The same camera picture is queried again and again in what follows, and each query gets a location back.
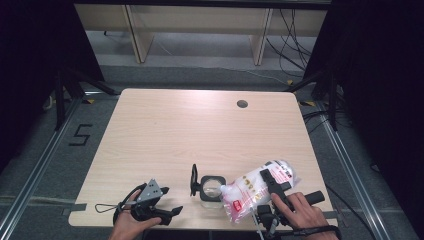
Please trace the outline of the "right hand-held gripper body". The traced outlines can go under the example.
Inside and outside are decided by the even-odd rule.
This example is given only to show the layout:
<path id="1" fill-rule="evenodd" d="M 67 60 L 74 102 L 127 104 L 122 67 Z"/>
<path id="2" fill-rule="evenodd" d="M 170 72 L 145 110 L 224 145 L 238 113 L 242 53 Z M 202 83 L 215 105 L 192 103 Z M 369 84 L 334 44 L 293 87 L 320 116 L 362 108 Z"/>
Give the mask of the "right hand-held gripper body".
<path id="1" fill-rule="evenodd" d="M 276 193 L 281 200 L 289 207 L 290 210 L 295 210 L 293 205 L 288 201 L 287 196 L 284 191 L 282 193 Z M 305 195 L 306 201 L 310 205 L 320 203 L 325 200 L 325 197 L 321 191 L 315 191 L 313 193 Z M 259 227 L 260 224 L 265 228 L 265 231 L 259 230 L 260 234 L 265 237 L 265 239 L 276 239 L 278 237 L 285 236 L 308 236 L 315 233 L 318 233 L 318 227 L 309 228 L 309 229 L 300 229 L 300 230 L 277 230 L 279 225 L 290 226 L 290 223 L 279 209 L 274 206 L 274 210 L 271 209 L 270 205 L 259 205 L 257 206 L 255 221 L 256 225 Z"/>

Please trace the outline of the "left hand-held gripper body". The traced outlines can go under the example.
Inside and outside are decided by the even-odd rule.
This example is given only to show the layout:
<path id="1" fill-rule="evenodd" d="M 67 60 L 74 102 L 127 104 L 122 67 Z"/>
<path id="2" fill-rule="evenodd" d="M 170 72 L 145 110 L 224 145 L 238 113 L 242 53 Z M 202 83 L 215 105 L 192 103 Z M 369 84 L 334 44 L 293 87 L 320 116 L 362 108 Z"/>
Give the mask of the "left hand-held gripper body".
<path id="1" fill-rule="evenodd" d="M 141 192 L 136 195 L 131 205 L 132 217 L 137 221 L 159 217 L 160 225 L 168 226 L 172 220 L 171 213 L 156 207 L 161 197 L 161 190 L 155 179 L 143 184 Z"/>

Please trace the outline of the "red and white sugar bag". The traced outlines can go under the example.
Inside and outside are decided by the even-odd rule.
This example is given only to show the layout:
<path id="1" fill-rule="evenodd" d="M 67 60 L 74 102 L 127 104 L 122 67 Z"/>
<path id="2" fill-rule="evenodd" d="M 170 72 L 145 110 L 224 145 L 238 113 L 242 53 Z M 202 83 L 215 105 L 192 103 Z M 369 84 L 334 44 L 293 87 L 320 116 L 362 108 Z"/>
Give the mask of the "red and white sugar bag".
<path id="1" fill-rule="evenodd" d="M 296 171 L 287 161 L 272 160 L 230 184 L 221 185 L 220 199 L 232 223 L 239 223 L 250 214 L 251 209 L 271 200 L 268 186 L 260 174 L 263 170 L 268 170 L 277 184 L 289 183 L 290 187 L 294 187 L 298 182 Z"/>

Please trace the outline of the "clear jar with black lid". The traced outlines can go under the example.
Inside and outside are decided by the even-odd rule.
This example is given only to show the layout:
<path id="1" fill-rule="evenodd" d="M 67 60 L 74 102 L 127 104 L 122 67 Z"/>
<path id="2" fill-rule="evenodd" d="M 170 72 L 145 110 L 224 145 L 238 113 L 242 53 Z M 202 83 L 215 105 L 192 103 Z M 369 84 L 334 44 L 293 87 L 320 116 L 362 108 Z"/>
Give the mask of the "clear jar with black lid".
<path id="1" fill-rule="evenodd" d="M 221 208 L 221 187 L 226 184 L 223 176 L 204 175 L 199 177 L 197 165 L 193 164 L 190 177 L 190 195 L 199 195 L 205 208 Z"/>

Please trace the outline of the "person's left hand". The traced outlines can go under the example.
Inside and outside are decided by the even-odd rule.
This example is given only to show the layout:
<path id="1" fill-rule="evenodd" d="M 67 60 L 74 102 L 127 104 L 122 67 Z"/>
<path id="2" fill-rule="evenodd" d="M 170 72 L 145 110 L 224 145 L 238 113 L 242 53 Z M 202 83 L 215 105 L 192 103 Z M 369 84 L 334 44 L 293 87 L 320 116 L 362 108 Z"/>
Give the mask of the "person's left hand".
<path id="1" fill-rule="evenodd" d="M 137 221 L 132 217 L 130 209 L 129 205 L 125 205 L 124 209 L 118 214 L 108 240 L 135 240 L 144 230 L 161 222 L 159 217 Z"/>

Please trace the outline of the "person's right hand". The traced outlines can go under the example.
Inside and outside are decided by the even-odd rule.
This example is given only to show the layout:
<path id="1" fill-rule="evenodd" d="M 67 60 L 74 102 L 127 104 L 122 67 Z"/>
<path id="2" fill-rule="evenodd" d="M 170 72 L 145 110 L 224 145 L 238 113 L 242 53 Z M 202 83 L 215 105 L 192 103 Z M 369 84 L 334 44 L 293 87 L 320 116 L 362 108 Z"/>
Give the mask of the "person's right hand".
<path id="1" fill-rule="evenodd" d="M 311 206 L 301 192 L 290 194 L 287 200 L 294 207 L 293 210 L 275 193 L 271 200 L 289 221 L 294 229 L 307 229 L 328 226 L 329 223 L 318 207 Z M 302 240 L 339 240 L 334 231 L 326 231 L 305 236 Z"/>

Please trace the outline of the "grey tape strip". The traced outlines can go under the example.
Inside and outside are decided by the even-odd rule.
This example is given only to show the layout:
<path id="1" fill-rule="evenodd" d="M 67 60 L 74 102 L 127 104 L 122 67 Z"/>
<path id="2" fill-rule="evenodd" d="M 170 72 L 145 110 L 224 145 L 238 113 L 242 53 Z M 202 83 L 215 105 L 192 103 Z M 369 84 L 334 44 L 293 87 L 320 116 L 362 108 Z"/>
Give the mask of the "grey tape strip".
<path id="1" fill-rule="evenodd" d="M 62 215 L 69 216 L 72 212 L 75 211 L 85 211 L 87 207 L 86 203 L 73 204 L 72 206 L 63 209 Z"/>

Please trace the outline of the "black metal stand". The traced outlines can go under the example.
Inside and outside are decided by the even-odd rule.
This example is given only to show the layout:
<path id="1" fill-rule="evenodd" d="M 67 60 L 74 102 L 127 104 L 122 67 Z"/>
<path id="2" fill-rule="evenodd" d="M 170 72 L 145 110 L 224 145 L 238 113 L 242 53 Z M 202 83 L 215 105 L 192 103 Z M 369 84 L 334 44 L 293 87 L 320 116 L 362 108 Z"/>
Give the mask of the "black metal stand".
<path id="1" fill-rule="evenodd" d="M 337 81 L 332 73 L 320 70 L 307 77 L 303 77 L 299 83 L 296 83 L 286 89 L 286 92 L 294 93 L 295 91 L 312 83 L 315 84 L 311 93 L 311 97 L 314 100 L 321 101 L 325 96 L 328 97 L 328 108 L 326 112 L 329 116 L 330 126 L 334 131 L 336 131 Z"/>
<path id="2" fill-rule="evenodd" d="M 104 78 L 96 80 L 89 75 L 69 67 L 62 67 L 57 71 L 55 80 L 55 97 L 56 97 L 56 126 L 55 129 L 59 130 L 67 119 L 65 111 L 65 98 L 64 90 L 67 90 L 71 96 L 71 100 L 81 100 L 85 96 L 80 83 L 85 82 L 89 85 L 99 89 L 108 95 L 116 96 L 119 92 L 108 87 L 103 83 Z"/>

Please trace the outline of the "dark curtain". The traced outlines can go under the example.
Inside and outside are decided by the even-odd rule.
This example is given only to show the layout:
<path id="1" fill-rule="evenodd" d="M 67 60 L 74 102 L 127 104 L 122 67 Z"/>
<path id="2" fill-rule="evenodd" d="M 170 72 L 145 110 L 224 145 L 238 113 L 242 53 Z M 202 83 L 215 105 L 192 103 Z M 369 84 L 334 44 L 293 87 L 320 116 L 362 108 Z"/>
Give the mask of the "dark curtain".
<path id="1" fill-rule="evenodd" d="M 424 0 L 331 0 L 306 72 L 324 69 L 424 238 Z"/>
<path id="2" fill-rule="evenodd" d="M 0 0 L 0 172 L 52 93 L 58 73 L 101 81 L 73 0 Z"/>

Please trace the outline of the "light wooden shelf unit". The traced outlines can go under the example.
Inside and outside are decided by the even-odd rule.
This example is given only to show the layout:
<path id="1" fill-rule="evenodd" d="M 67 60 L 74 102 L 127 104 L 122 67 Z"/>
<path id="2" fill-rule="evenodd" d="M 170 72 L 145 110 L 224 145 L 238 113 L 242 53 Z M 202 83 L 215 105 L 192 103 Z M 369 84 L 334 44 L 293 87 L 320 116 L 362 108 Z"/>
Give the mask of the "light wooden shelf unit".
<path id="1" fill-rule="evenodd" d="M 289 33 L 283 22 L 292 19 L 291 32 L 316 37 L 323 24 L 324 10 L 294 8 L 224 8 L 184 6 L 75 5 L 83 27 L 89 31 L 124 31 L 138 63 L 146 61 L 154 35 L 166 33 L 207 33 L 247 35 L 253 63 L 262 63 L 268 36 Z"/>

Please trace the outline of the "aluminium floor rail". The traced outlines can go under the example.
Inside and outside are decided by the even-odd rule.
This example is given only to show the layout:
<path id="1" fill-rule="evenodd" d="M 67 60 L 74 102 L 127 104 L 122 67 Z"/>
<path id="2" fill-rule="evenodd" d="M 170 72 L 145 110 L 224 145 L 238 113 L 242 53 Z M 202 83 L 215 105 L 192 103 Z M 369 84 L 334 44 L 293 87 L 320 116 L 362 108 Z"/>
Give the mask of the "aluminium floor rail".
<path id="1" fill-rule="evenodd" d="M 353 162 L 347 152 L 345 145 L 338 132 L 334 129 L 330 123 L 330 117 L 322 116 L 324 121 L 325 131 L 332 143 L 333 148 L 338 156 L 340 164 L 345 171 L 346 177 L 353 189 L 355 197 L 361 207 L 361 210 L 368 222 L 371 232 L 373 233 L 376 240 L 392 240 L 383 219 L 378 212 L 374 202 L 371 200 Z"/>
<path id="2" fill-rule="evenodd" d="M 81 98 L 76 98 L 71 101 L 65 112 L 62 123 L 52 133 L 49 142 L 43 149 L 42 154 L 37 158 L 37 162 L 30 172 L 25 184 L 14 197 L 8 211 L 0 220 L 0 240 L 9 240 L 12 235 L 81 102 Z"/>

